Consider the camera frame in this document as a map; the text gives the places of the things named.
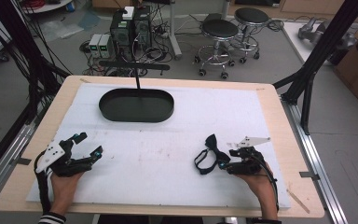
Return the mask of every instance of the white plastic part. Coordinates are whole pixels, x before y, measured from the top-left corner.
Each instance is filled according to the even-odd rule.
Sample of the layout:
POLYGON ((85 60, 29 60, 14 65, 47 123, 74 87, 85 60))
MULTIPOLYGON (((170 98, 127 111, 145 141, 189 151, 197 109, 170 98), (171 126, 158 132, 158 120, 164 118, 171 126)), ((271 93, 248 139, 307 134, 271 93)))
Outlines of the white plastic part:
POLYGON ((64 154, 65 151, 57 142, 51 142, 48 144, 48 148, 46 149, 45 154, 39 159, 36 172, 39 174, 40 172, 44 171, 46 168, 48 168, 48 166, 50 166, 64 154))
POLYGON ((248 137, 246 136, 240 143, 237 144, 237 147, 253 147, 263 143, 269 142, 271 139, 268 138, 257 138, 257 137, 248 137))

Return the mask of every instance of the chair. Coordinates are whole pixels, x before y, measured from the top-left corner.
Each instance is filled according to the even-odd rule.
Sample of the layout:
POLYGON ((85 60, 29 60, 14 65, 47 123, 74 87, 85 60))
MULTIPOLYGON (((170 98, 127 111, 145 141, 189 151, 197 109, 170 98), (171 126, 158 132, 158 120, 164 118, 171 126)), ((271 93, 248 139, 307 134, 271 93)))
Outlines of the chair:
POLYGON ((256 8, 242 7, 235 11, 235 20, 242 25, 242 32, 239 33, 230 45, 236 49, 245 51, 245 56, 240 58, 240 63, 246 63, 249 51, 255 50, 254 58, 259 59, 260 47, 257 40, 252 36, 257 28, 263 27, 269 21, 269 16, 256 8))
POLYGON ((200 67, 199 74, 204 77, 206 70, 204 65, 221 65, 223 72, 221 73, 222 79, 228 78, 225 64, 234 66, 234 61, 231 59, 231 55, 228 50, 220 47, 220 44, 224 41, 229 41, 238 34, 238 28, 236 25, 229 21, 224 20, 207 20, 201 26, 201 31, 204 35, 211 37, 214 41, 213 45, 203 46, 200 48, 198 54, 195 57, 195 62, 202 65, 200 67))

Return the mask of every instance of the human hand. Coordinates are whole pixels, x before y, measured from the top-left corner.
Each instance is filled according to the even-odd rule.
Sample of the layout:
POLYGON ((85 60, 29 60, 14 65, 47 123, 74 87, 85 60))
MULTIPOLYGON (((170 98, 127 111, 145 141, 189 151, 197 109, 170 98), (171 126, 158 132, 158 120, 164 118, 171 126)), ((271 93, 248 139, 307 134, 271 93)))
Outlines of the human hand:
MULTIPOLYGON (((269 168, 269 164, 266 163, 268 170, 272 173, 269 168)), ((262 218, 270 220, 278 220, 278 210, 275 203, 274 189, 269 182, 267 172, 261 169, 255 175, 235 175, 236 177, 244 180, 251 191, 255 194, 261 206, 262 218)))
POLYGON ((64 216, 74 201, 77 182, 84 173, 70 177, 59 177, 54 173, 51 175, 51 185, 54 192, 54 202, 50 212, 64 216))

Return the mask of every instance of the wooden table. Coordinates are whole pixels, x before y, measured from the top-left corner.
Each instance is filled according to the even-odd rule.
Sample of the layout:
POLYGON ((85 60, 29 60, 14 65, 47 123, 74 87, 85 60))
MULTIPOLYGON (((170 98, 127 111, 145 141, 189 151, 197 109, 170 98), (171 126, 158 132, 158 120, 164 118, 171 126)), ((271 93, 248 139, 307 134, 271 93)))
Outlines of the wooden table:
MULTIPOLYGON (((133 78, 125 77, 68 77, 51 104, 22 157, 34 160, 46 149, 56 134, 67 109, 76 96, 82 83, 104 83, 115 85, 134 85, 133 78)), ((142 86, 221 88, 256 91, 272 145, 285 180, 285 186, 292 207, 279 212, 279 217, 322 217, 324 209, 318 193, 310 178, 302 178, 299 172, 308 171, 302 158, 289 121, 283 111, 277 92, 270 84, 234 83, 218 81, 195 81, 176 79, 141 79, 142 86)), ((17 165, 0 193, 0 211, 41 211, 40 203, 26 202, 25 198, 34 182, 33 165, 17 165)), ((255 217, 258 210, 243 210, 226 207, 186 207, 74 203, 69 212, 95 214, 145 214, 145 215, 186 215, 214 217, 255 217)))

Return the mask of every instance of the robotic hand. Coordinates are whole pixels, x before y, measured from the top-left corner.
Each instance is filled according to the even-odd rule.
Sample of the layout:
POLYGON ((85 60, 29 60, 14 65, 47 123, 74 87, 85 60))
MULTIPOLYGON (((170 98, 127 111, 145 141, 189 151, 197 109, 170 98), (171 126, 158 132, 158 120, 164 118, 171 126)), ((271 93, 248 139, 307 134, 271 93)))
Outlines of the robotic hand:
POLYGON ((322 35, 326 31, 328 25, 330 24, 330 21, 324 21, 322 22, 318 28, 316 28, 315 32, 312 32, 313 30, 313 24, 315 24, 316 18, 312 17, 310 21, 305 24, 303 27, 298 29, 298 38, 299 39, 308 39, 310 43, 317 44, 319 40, 321 39, 322 35))
POLYGON ((48 212, 51 208, 48 198, 48 169, 53 170, 58 176, 72 176, 91 170, 92 165, 102 157, 103 148, 99 146, 89 154, 88 158, 71 159, 74 143, 78 144, 86 138, 86 133, 81 133, 59 143, 53 141, 36 158, 34 173, 39 185, 40 202, 44 212, 48 212))
POLYGON ((219 168, 226 170, 231 175, 255 175, 260 172, 263 166, 267 166, 261 152, 254 146, 269 141, 269 138, 249 138, 245 137, 237 147, 237 150, 231 149, 229 154, 232 157, 241 157, 239 162, 219 161, 219 168))
POLYGON ((91 170, 92 165, 102 157, 103 148, 101 146, 92 151, 88 158, 80 160, 71 159, 71 150, 74 143, 79 144, 86 138, 86 133, 81 133, 74 134, 69 139, 62 140, 58 144, 57 142, 50 143, 35 172, 39 174, 45 169, 51 168, 58 176, 72 176, 91 170))

